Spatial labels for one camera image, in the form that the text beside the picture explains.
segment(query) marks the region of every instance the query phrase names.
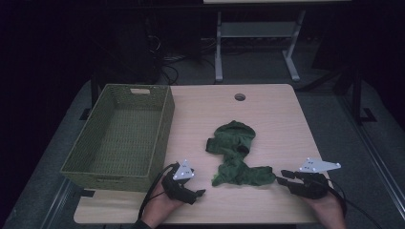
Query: green basket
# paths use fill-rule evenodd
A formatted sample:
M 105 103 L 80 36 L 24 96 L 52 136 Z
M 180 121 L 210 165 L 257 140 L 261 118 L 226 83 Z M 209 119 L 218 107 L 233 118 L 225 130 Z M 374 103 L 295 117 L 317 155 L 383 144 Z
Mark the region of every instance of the green basket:
M 163 169 L 174 110 L 169 86 L 107 84 L 61 173 L 84 188 L 146 192 Z

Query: table hole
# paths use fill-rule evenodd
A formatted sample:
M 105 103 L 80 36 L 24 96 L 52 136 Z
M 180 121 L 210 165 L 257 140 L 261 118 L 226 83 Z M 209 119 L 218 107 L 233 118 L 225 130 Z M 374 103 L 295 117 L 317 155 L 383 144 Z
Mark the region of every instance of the table hole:
M 235 94 L 235 99 L 238 101 L 244 101 L 246 96 L 244 94 Z

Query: wooden table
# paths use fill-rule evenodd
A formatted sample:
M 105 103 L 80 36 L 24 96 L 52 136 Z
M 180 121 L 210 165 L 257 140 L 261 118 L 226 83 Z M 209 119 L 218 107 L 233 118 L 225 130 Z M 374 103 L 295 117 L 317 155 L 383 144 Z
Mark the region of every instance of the wooden table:
M 193 205 L 184 205 L 166 223 L 306 223 L 316 219 L 308 206 L 276 181 L 251 187 L 222 184 L 211 178 L 222 156 L 205 151 L 206 140 L 232 120 L 255 130 L 250 167 L 271 166 L 297 170 L 307 157 L 320 158 L 307 121 L 289 85 L 213 85 L 172 87 L 176 109 L 165 164 L 187 159 L 195 177 L 186 188 L 205 194 Z M 238 101 L 235 94 L 244 94 Z M 75 212 L 78 223 L 132 223 L 137 219 L 143 193 L 96 190 L 82 197 Z

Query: hand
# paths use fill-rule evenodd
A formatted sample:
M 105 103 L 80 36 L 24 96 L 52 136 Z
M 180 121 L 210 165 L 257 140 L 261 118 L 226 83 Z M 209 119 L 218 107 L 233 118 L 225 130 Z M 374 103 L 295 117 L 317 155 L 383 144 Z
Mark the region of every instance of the hand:
M 172 212 L 184 205 L 183 202 L 171 199 L 165 193 L 162 194 L 164 189 L 161 185 L 161 181 L 162 179 L 158 182 L 155 190 L 152 192 L 152 199 L 146 204 L 141 218 L 143 222 L 152 228 L 159 226 L 159 224 L 164 222 Z
M 324 198 L 319 199 L 300 198 L 313 209 L 321 224 L 327 229 L 346 229 L 342 207 L 332 193 L 328 192 Z

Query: crumpled fabric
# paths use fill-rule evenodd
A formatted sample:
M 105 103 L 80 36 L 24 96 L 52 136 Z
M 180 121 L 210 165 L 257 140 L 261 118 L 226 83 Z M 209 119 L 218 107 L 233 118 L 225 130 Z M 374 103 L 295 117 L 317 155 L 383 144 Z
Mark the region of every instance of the crumpled fabric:
M 212 179 L 212 186 L 223 183 L 261 186 L 272 183 L 275 175 L 269 166 L 249 168 L 244 158 L 250 152 L 250 146 L 256 133 L 249 126 L 235 120 L 219 127 L 213 138 L 206 142 L 205 150 L 213 155 L 224 155 L 218 174 Z

